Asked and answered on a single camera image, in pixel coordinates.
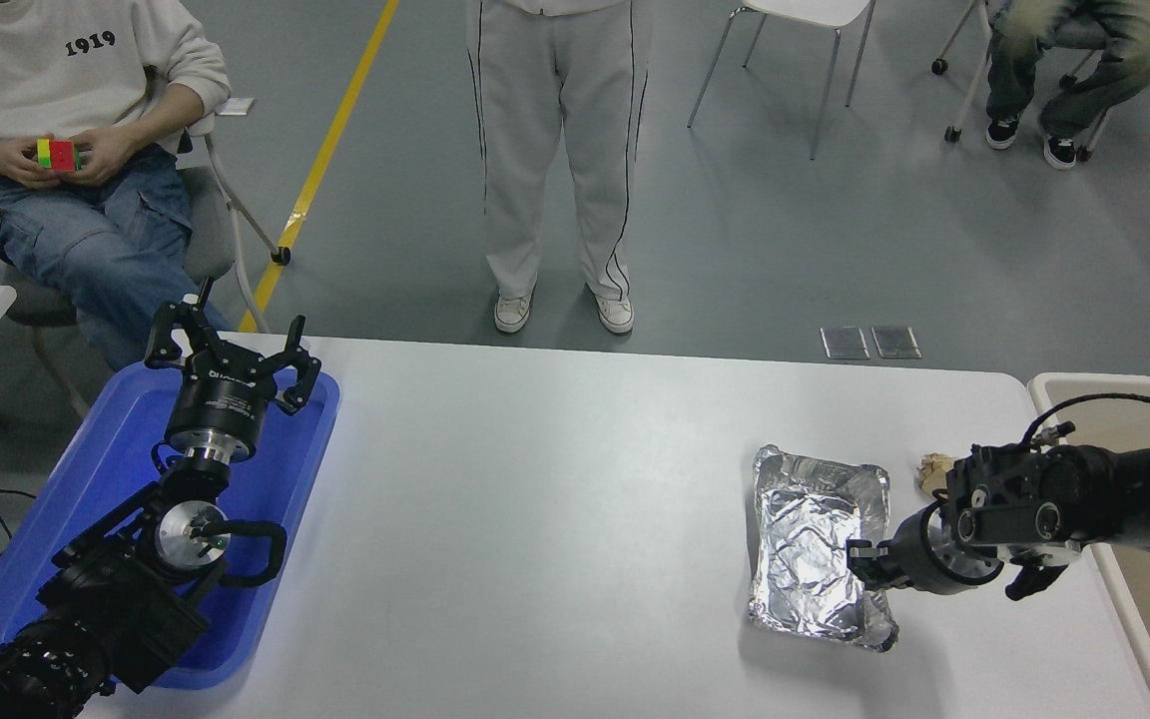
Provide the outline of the person's left hand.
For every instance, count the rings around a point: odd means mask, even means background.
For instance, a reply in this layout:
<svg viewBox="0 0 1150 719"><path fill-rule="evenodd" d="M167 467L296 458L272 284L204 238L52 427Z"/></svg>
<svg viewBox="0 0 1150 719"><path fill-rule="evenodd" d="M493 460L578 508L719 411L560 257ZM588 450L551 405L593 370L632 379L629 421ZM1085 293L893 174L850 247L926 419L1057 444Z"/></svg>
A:
<svg viewBox="0 0 1150 719"><path fill-rule="evenodd" d="M64 179L84 188L112 181L143 147L132 127L93 128L70 141L77 151L87 152L87 160L83 160L80 169L64 174Z"/></svg>

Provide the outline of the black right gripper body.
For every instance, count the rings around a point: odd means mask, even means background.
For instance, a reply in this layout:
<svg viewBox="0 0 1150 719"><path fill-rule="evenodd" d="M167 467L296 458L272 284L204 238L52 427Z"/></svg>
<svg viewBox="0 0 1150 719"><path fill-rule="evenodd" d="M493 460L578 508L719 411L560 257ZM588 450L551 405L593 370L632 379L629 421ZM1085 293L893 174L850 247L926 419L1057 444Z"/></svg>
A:
<svg viewBox="0 0 1150 719"><path fill-rule="evenodd" d="M885 544L885 559L890 564L889 590L918 590L948 595L949 582L934 558L930 542L931 521L940 514L940 504L933 502L895 530Z"/></svg>

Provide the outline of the person's right hand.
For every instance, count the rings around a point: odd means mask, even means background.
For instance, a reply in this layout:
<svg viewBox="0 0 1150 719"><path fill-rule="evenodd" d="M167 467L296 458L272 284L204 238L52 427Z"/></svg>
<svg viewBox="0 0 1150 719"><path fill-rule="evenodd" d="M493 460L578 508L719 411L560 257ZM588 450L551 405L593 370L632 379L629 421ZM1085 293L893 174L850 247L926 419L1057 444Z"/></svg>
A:
<svg viewBox="0 0 1150 719"><path fill-rule="evenodd" d="M55 188L57 178L37 160L37 138L12 138L0 141L0 177L28 190Z"/></svg>

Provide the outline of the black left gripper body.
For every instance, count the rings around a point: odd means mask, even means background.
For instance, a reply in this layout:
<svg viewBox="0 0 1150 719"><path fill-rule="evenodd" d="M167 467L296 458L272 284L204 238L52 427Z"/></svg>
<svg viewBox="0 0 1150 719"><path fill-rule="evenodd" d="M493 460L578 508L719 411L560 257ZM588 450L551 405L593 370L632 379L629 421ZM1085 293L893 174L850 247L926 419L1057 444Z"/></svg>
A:
<svg viewBox="0 0 1150 719"><path fill-rule="evenodd" d="M207 357L187 360L181 372L181 392L168 420L170 444L186 444L189 436L206 431L256 444L276 392L273 374Z"/></svg>

